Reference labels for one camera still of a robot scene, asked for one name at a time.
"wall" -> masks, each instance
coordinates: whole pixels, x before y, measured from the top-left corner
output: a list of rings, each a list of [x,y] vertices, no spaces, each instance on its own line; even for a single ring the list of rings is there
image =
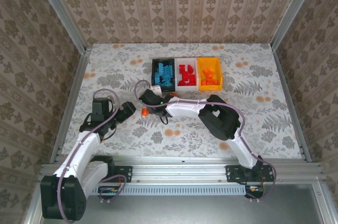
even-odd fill
[[[338,207],[338,0],[305,0],[277,49],[307,145]]]
[[[267,43],[291,0],[63,0],[93,43]]]
[[[0,223],[20,223],[48,163],[79,53],[48,0],[0,0]]]

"gray floor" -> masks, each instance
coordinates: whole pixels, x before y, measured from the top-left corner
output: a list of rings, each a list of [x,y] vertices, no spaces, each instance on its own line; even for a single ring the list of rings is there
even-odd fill
[[[45,220],[44,224],[61,224]],[[121,196],[113,203],[89,197],[78,224],[284,224],[323,223],[311,188],[279,185],[271,197],[256,203],[243,196]]]

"orange bin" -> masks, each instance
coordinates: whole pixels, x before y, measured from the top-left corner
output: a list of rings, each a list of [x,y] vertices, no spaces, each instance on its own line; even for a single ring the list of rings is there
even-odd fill
[[[221,69],[221,62],[219,58],[215,57],[204,57],[197,58],[197,65],[199,69],[199,90],[207,91],[207,90],[221,90],[223,86],[223,74]],[[218,82],[217,85],[202,85],[201,81],[206,81],[203,71],[209,70],[212,72],[212,79]]]

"table surface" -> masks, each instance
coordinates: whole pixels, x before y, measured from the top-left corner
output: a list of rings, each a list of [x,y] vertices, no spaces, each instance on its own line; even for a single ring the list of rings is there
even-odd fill
[[[152,59],[163,57],[219,57],[223,72],[221,91],[178,92],[186,99],[220,96],[245,114],[243,133],[251,148],[267,158],[301,158],[275,60],[269,44],[95,44],[91,50],[62,153],[74,146],[79,127],[91,112],[92,94],[110,88],[122,102],[137,110],[118,125],[96,154],[131,156],[235,157],[226,142],[214,138],[200,120],[142,117],[142,105],[133,94],[138,80],[151,81]],[[101,97],[110,93],[98,94]]]

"floral tablecloth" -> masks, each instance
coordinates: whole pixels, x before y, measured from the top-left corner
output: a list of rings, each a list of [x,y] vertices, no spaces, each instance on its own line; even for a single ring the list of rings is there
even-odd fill
[[[79,127],[91,112],[92,93],[116,91],[137,111],[118,125],[114,137],[97,154],[132,156],[234,157],[226,142],[214,138],[198,119],[175,117],[164,125],[154,115],[140,115],[133,89],[140,79],[151,80],[152,59],[161,57],[219,57],[223,89],[217,92],[179,92],[187,99],[219,95],[243,111],[243,133],[252,149],[270,158],[301,158],[276,64],[269,44],[95,44],[91,50],[70,127],[63,146],[68,154]]]

